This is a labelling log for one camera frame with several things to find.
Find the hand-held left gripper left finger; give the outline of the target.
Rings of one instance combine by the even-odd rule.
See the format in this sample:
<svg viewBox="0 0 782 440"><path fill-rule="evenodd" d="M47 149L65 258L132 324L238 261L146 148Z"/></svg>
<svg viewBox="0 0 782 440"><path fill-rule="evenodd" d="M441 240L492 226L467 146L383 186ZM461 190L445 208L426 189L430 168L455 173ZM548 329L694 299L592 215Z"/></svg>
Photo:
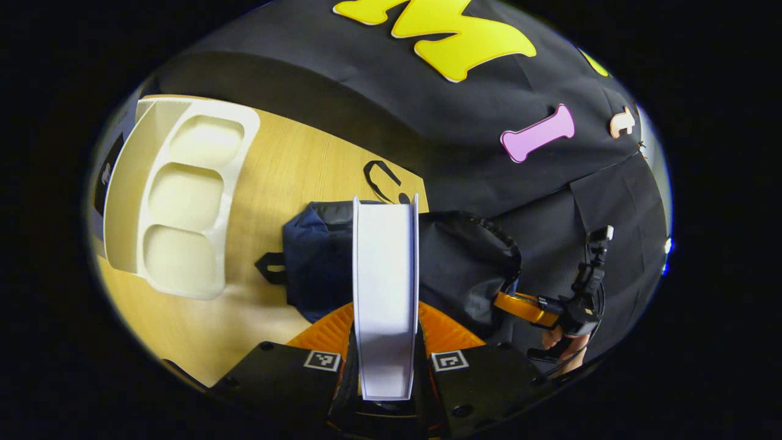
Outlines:
<svg viewBox="0 0 782 440"><path fill-rule="evenodd" d="M274 431L330 431L353 324L354 306L346 304L288 343L258 343L208 395Z"/></svg>

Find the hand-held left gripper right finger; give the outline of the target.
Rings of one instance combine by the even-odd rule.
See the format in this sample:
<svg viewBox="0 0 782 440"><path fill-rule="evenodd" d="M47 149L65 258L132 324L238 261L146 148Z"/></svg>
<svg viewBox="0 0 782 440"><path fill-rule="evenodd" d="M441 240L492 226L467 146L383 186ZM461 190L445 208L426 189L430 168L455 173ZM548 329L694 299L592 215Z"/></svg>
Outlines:
<svg viewBox="0 0 782 440"><path fill-rule="evenodd" d="M418 304L426 356L428 437L466 438L531 409L550 392L528 357L510 343L485 343L429 304Z"/></svg>

